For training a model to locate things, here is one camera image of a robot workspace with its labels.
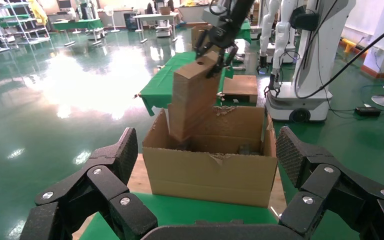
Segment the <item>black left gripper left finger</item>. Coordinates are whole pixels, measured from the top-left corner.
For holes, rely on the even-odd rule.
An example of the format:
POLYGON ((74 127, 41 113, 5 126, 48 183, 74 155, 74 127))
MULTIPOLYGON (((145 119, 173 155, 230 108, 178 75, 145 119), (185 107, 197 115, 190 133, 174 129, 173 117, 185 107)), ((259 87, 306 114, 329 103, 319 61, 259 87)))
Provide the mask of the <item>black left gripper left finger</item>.
POLYGON ((140 240, 157 217, 128 188, 138 157, 137 132, 128 127, 112 145, 92 152, 84 166, 35 197, 22 240, 70 240, 99 213, 120 240, 140 240))

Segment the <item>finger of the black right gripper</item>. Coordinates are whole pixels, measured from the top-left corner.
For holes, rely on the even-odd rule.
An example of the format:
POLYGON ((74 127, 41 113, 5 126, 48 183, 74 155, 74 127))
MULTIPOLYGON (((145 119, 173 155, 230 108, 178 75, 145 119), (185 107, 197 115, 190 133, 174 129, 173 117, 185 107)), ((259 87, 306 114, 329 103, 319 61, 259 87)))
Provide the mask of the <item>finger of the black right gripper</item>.
POLYGON ((194 46, 196 60, 205 55, 213 46, 213 43, 210 41, 209 36, 209 31, 203 31, 197 38, 197 41, 194 46))
POLYGON ((233 43, 231 46, 227 48, 221 48, 218 51, 218 57, 216 60, 216 63, 213 65, 213 67, 210 69, 210 71, 206 74, 206 78, 210 79, 215 76, 215 74, 218 74, 222 71, 223 68, 228 67, 235 55, 237 54, 238 51, 238 46, 233 43))

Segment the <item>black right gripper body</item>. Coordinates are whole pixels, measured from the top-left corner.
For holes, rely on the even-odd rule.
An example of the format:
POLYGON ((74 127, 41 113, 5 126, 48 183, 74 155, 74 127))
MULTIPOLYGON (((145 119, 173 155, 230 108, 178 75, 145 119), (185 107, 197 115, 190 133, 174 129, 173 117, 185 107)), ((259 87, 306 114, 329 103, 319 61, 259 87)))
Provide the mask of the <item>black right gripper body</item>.
POLYGON ((221 49, 234 44, 253 5, 253 0, 212 1, 206 9, 206 22, 211 25, 209 40, 212 46, 221 49))

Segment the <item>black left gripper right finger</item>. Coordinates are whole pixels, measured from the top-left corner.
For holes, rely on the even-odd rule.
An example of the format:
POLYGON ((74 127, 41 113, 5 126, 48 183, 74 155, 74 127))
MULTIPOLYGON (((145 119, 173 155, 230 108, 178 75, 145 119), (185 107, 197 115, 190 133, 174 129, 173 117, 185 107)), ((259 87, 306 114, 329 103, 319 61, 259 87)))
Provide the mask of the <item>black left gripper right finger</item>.
POLYGON ((284 126, 276 156, 297 193, 279 224, 311 238, 324 214, 337 214, 362 240, 384 240, 384 185, 341 164, 321 146, 301 141, 284 126))

